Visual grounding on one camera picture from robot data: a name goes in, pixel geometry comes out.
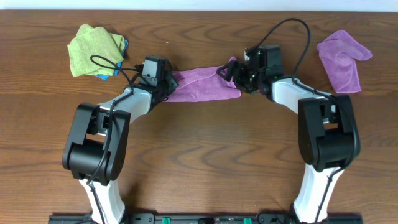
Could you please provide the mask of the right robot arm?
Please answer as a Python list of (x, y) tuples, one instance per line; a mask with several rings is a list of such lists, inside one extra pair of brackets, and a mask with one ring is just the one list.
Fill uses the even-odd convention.
[(359, 133), (348, 95), (331, 95), (283, 75), (279, 64), (251, 68), (232, 60), (216, 71), (246, 93), (262, 95), (298, 116), (298, 146), (305, 163), (300, 192), (293, 203), (298, 223), (328, 219), (336, 181), (360, 152)]

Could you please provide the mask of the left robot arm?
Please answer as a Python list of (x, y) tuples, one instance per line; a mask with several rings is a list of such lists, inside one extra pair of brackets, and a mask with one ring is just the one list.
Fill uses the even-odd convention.
[(139, 83), (100, 104), (78, 105), (62, 164), (88, 195), (93, 223), (121, 223), (125, 204), (118, 177), (124, 165), (130, 124), (150, 112), (178, 87), (172, 72), (146, 73)]

